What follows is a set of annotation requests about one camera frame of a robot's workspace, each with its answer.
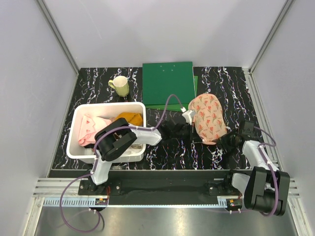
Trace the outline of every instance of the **orange cloth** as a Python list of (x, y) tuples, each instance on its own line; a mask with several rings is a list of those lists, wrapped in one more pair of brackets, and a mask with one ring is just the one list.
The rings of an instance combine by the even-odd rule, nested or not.
[(109, 119), (83, 115), (79, 133), (79, 145), (95, 144), (95, 134), (110, 125), (111, 122)]
[(117, 116), (115, 120), (119, 118), (125, 118), (128, 123), (136, 125), (136, 126), (143, 125), (143, 119), (140, 113), (123, 112), (119, 114), (119, 116)]

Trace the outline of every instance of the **white plastic bin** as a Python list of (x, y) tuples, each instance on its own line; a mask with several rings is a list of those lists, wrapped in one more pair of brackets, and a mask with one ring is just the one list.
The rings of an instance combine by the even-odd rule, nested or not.
[[(72, 159), (79, 159), (85, 163), (94, 163), (96, 156), (94, 155), (92, 149), (84, 148), (78, 143), (83, 115), (89, 114), (95, 117), (110, 119), (112, 117), (118, 116), (122, 112), (141, 113), (143, 117), (143, 126), (146, 127), (146, 110), (145, 106), (141, 102), (100, 103), (78, 106), (73, 114), (66, 150), (67, 156)], [(136, 150), (136, 153), (133, 151), (132, 154), (130, 154), (130, 151), (127, 149), (121, 157), (114, 161), (114, 163), (141, 161), (145, 149), (146, 146), (142, 145), (142, 148), (139, 149), (139, 152)]]

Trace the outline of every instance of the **yellow mug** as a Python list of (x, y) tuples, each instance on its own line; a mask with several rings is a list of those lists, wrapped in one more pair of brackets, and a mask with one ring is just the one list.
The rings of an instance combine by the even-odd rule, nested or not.
[(126, 97), (129, 94), (128, 79), (125, 76), (117, 76), (114, 80), (108, 81), (108, 85), (116, 90), (120, 97)]

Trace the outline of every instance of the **metal floor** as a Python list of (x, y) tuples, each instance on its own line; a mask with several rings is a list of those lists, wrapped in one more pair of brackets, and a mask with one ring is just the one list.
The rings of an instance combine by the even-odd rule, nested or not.
[[(84, 212), (71, 217), (82, 207), (64, 208), (69, 223), (81, 230), (89, 230), (97, 216)], [(36, 236), (297, 236), (289, 208), (282, 217), (264, 217), (259, 212), (241, 214), (216, 213), (211, 209), (196, 208), (107, 208), (102, 215), (105, 227), (100, 225), (90, 234), (81, 234), (60, 226), (63, 221), (58, 207), (43, 207)]]

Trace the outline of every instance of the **oven mitt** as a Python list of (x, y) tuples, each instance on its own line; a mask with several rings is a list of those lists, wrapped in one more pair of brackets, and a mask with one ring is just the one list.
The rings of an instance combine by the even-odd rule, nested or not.
[(89, 144), (95, 144), (95, 134), (111, 123), (112, 121), (109, 119), (83, 115), (79, 133), (79, 145), (86, 146)]
[(213, 140), (226, 134), (222, 106), (217, 97), (213, 94), (199, 95), (189, 103), (188, 109), (196, 112), (192, 122), (202, 143), (216, 145)]
[(143, 125), (143, 119), (140, 113), (123, 112), (120, 113), (119, 116), (115, 118), (115, 120), (118, 120), (119, 118), (125, 118), (128, 123), (136, 126)]

